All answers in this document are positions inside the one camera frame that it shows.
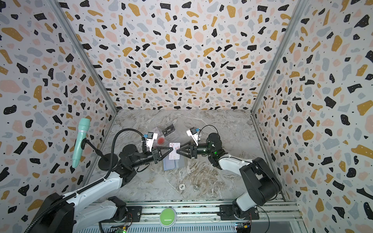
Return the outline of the black microphone stand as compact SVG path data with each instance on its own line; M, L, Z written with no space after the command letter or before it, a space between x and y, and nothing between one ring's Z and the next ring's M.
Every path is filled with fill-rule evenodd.
M98 162L98 167L100 170L108 171L110 168L114 168L118 163L118 156L116 154L113 154L111 156L111 153L103 154L98 148L96 148L88 139L84 139L81 143L81 149L85 148L85 145L89 145L95 153L100 157Z

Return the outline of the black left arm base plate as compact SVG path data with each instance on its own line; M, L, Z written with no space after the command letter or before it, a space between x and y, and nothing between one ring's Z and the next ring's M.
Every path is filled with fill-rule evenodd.
M103 223L130 224L139 222L142 214L142 206L119 207L112 218L103 220Z

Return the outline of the green push button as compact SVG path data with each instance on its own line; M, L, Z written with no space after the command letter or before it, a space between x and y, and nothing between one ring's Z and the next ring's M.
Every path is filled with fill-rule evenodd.
M160 225L164 228L171 228L177 220L177 213L173 208L166 208L159 215Z

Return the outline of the aluminium left corner post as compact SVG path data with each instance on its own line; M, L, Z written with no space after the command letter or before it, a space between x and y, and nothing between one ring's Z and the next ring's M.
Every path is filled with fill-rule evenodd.
M47 1L47 4L51 8L52 12L56 15L57 20L61 23L61 27L66 32L66 35L71 40L72 45L74 46L76 52L80 56L83 64L91 74L93 80L95 81L96 85L98 86L98 89L101 91L105 102L109 106L109 108L114 112L116 115L118 113L118 109L114 105L114 102L112 101L109 93L107 92L104 84L102 83L101 79L99 78L95 68L93 67L90 59L88 58L87 54L85 53L85 50L83 49L80 41L78 40L78 37L76 36L76 33L74 32L71 24L69 23L67 17L65 16L65 13L61 9L59 5L59 1Z

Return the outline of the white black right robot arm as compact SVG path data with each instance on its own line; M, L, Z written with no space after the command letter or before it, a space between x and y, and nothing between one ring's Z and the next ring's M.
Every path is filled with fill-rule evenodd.
M232 202L225 214L228 217L246 219L250 209L263 206L276 198L282 189L281 183L263 158L245 160L232 156L223 149L218 133L209 134L206 143L189 142L176 152L189 159L196 159L199 155L207 156L213 167L242 177L246 192Z

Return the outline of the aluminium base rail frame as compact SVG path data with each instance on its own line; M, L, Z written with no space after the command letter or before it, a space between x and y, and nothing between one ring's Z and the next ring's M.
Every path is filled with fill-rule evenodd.
M78 233L306 233L307 229L292 202L274 201L256 207L259 220L221 220L219 206L227 201L129 202L127 206L142 206L139 222L130 224L95 223ZM173 208L176 223L171 228L160 225L162 210Z

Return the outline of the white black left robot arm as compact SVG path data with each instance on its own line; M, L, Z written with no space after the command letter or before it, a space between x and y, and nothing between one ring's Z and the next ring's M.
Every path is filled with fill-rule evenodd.
M125 146L109 176L65 195L49 195L25 232L75 233L105 220L133 221L134 215L118 197L109 197L99 204L95 201L128 184L136 176L138 167L158 163L172 151L172 147L155 147L140 153L133 144Z

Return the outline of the red card in box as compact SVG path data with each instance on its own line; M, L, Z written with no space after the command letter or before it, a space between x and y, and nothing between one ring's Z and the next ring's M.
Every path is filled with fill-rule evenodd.
M161 137L157 140L158 145L163 145L165 143L165 138Z

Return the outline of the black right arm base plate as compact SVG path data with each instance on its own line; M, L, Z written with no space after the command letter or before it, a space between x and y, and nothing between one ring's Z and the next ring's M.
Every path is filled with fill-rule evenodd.
M218 216L221 220L259 220L259 214L256 207L242 211L239 207L232 204L219 206Z

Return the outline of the mint green microphone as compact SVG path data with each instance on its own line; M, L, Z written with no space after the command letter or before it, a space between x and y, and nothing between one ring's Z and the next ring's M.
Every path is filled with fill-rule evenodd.
M82 143L86 139L87 132L90 127L90 119L88 118L82 118L79 121L78 124L78 130L77 130L77 139L75 142L75 147L73 151L73 156L72 156L72 167L75 169L78 167L83 149L82 149Z

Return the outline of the white floral credit card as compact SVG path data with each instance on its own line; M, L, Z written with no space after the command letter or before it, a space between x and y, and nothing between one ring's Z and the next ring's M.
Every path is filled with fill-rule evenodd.
M172 142L169 146L173 148L173 151L169 154L169 160L179 160L180 155L177 153L177 150L180 149L181 144L179 142Z

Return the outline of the clear acrylic card box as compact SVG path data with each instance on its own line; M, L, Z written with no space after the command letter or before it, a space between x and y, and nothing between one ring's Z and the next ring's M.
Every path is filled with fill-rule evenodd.
M175 126L173 124L169 124L162 127L155 127L151 130L153 133L158 133L158 138L164 137L165 143L163 145L158 145L157 140L154 141L154 146L164 146L167 147L169 145L169 141L171 138L171 135L175 132Z

